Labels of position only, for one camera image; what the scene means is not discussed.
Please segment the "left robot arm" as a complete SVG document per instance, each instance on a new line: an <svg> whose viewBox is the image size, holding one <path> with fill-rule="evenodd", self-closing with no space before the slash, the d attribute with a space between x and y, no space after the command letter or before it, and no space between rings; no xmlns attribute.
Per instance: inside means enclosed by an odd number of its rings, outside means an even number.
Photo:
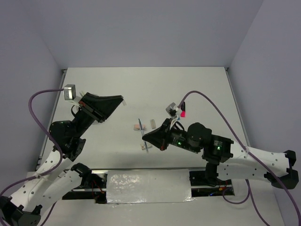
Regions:
<svg viewBox="0 0 301 226"><path fill-rule="evenodd" d="M4 226L36 226L45 211L53 210L65 194L90 186L96 178L89 167L74 162L86 142L81 136L95 121L105 122L124 98L99 97L88 92L79 97L66 91L64 99L79 109L73 120L55 121L45 130L54 144L49 156L31 177L12 184L22 184L17 191L0 196L0 222Z"/></svg>

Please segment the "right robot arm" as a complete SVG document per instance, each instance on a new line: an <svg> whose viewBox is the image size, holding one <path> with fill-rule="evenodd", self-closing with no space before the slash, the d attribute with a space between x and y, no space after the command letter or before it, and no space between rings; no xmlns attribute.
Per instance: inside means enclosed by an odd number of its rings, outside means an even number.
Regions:
<svg viewBox="0 0 301 226"><path fill-rule="evenodd" d="M230 138L212 134L211 129L199 122L184 130L172 125L171 119L167 118L159 128L144 134L142 139L161 151L173 145L200 153L206 162L200 179L212 186L226 180L252 179L268 181L280 189L294 189L299 182L298 172L293 169L296 162L294 151L275 153L243 148Z"/></svg>

